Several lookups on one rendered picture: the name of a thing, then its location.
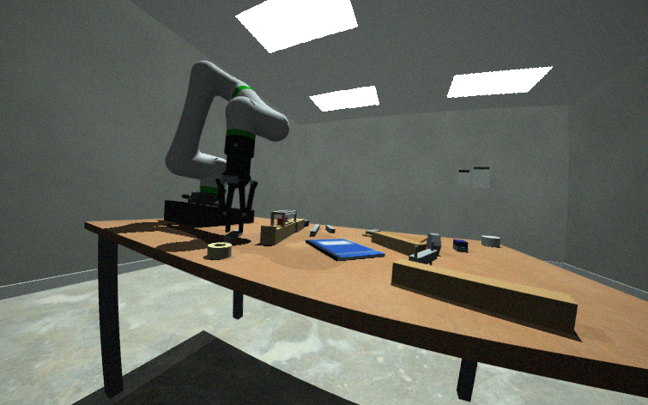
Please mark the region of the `white short cylinder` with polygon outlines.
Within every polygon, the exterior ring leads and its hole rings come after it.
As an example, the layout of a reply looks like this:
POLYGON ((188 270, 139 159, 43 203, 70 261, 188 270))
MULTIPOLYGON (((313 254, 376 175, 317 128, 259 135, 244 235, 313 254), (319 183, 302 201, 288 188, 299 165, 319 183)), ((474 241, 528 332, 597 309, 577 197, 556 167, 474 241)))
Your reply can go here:
POLYGON ((481 245, 500 247, 500 238, 492 236, 481 236, 481 245))

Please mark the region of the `blue notebook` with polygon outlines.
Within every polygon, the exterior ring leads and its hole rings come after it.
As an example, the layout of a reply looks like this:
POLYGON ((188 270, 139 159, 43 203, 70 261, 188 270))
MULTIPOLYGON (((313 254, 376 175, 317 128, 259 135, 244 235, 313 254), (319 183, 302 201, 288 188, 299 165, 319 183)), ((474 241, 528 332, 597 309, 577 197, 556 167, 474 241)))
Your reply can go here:
POLYGON ((306 243, 337 261, 385 257, 383 252, 346 239, 308 239, 306 243))

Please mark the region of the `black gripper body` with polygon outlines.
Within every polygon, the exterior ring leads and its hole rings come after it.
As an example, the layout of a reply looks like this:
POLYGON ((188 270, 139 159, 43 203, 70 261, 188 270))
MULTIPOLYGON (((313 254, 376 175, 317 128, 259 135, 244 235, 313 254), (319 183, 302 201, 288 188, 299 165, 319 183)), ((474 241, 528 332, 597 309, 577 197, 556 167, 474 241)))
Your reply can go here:
MULTIPOLYGON (((241 171, 246 174, 246 179, 242 179, 243 188, 249 183, 251 169, 251 157, 242 154, 227 154, 226 170, 241 171)), ((239 184, 233 184, 233 188, 239 188, 239 184)))

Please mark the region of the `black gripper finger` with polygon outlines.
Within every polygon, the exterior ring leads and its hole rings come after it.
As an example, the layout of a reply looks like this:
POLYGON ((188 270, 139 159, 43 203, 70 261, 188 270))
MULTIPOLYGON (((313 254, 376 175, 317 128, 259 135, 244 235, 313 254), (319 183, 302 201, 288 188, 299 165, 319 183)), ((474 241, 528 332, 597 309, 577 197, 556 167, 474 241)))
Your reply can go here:
POLYGON ((230 232, 230 228, 231 228, 231 207, 232 207, 232 202, 233 202, 233 193, 234 193, 235 189, 233 188, 233 184, 229 184, 228 193, 227 193, 227 201, 226 201, 226 205, 225 205, 225 191, 224 191, 224 184, 225 183, 223 183, 223 178, 217 178, 215 180, 215 182, 218 185, 219 209, 222 209, 223 214, 226 216, 226 231, 225 231, 225 233, 228 233, 228 232, 230 232))
POLYGON ((258 182, 250 179, 250 191, 249 191, 249 196, 248 196, 248 201, 247 205, 245 207, 245 188, 243 188, 243 182, 242 179, 239 182, 239 205, 240 205, 240 213, 239 213, 239 233, 243 232, 243 226, 244 226, 244 217, 247 215, 247 211, 251 210, 252 202, 253 202, 253 197, 254 197, 254 192, 255 189, 258 185, 258 182))

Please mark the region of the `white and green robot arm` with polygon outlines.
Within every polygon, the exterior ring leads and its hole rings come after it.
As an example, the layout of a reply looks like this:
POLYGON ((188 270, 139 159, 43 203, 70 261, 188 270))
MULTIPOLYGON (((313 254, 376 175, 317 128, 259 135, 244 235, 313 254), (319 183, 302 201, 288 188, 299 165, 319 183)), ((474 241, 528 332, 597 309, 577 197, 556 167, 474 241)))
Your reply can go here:
POLYGON ((193 191, 190 195, 182 195, 188 203, 219 206, 215 180, 223 178, 226 194, 227 183, 238 184, 246 178, 241 171, 226 170, 226 160, 199 151, 203 126, 215 96, 229 101, 225 111, 225 155, 242 154, 253 158, 256 135, 279 142, 289 132, 287 118, 265 105, 248 85, 209 61, 196 62, 191 69, 179 126, 166 156, 170 172, 200 180, 200 194, 193 191))

